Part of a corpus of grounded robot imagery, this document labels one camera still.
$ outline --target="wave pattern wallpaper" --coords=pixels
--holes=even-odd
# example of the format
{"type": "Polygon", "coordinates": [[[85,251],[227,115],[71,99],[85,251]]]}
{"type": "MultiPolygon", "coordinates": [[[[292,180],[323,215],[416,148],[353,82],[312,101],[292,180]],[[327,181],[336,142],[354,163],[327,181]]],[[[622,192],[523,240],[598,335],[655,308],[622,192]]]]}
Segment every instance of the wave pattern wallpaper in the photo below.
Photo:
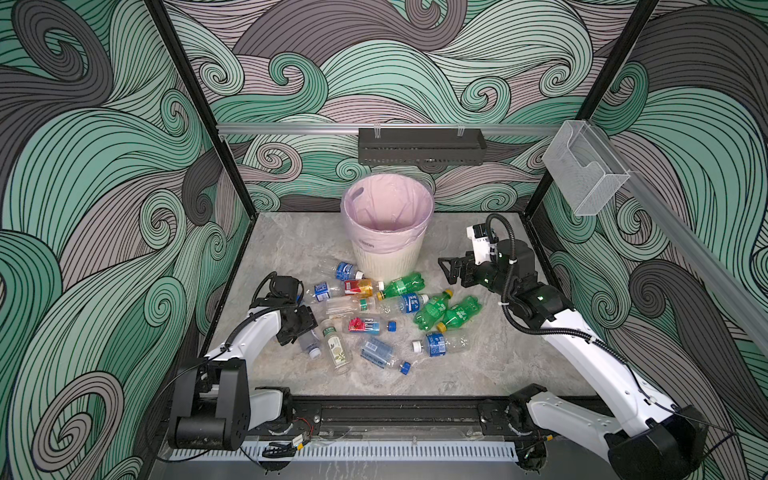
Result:
{"type": "MultiPolygon", "coordinates": [[[[167,0],[219,122],[559,124],[632,2],[167,0]]],[[[697,0],[666,1],[660,12],[697,0]]],[[[259,210],[338,210],[371,172],[419,179],[438,211],[521,210],[549,140],[490,137],[476,167],[364,167],[354,136],[230,135],[259,210]]]]}
{"type": "MultiPolygon", "coordinates": [[[[768,5],[701,3],[648,22],[593,120],[768,310],[768,5]]],[[[768,361],[739,319],[627,191],[577,218],[552,188],[545,210],[537,231],[591,326],[737,433],[694,478],[765,478],[768,361]]],[[[725,435],[710,429],[707,445],[725,435]]]]}
{"type": "Polygon", "coordinates": [[[152,464],[249,223],[182,85],[142,0],[0,2],[3,478],[152,464]]]}

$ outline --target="white trash can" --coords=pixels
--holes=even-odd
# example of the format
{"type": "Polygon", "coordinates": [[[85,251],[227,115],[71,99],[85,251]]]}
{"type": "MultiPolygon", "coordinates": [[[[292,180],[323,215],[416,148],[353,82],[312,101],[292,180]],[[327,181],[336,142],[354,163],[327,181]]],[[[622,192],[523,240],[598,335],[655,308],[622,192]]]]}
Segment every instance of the white trash can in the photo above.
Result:
{"type": "Polygon", "coordinates": [[[366,277],[386,283],[411,273],[434,210],[432,194],[412,178],[375,174],[355,182],[341,212],[366,277]]]}

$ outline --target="blue bottle label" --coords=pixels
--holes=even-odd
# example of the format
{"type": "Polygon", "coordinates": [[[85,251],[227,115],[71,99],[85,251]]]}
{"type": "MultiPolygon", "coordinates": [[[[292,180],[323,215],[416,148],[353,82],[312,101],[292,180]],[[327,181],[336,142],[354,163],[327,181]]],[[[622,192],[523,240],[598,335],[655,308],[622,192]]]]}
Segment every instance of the blue bottle label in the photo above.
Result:
{"type": "Polygon", "coordinates": [[[429,344],[429,356],[445,355],[445,337],[442,333],[430,333],[427,335],[429,344]]]}
{"type": "Polygon", "coordinates": [[[339,280],[349,280],[352,278],[353,266],[351,263],[339,263],[339,266],[336,268],[336,278],[339,280]]]}
{"type": "Polygon", "coordinates": [[[324,302],[328,300],[331,297],[331,294],[328,293],[328,283],[322,282],[315,285],[315,298],[317,298],[318,302],[324,302]]]}
{"type": "Polygon", "coordinates": [[[406,293],[402,295],[402,299],[406,302],[406,313],[416,313],[422,308],[419,295],[416,293],[406,293]]]}

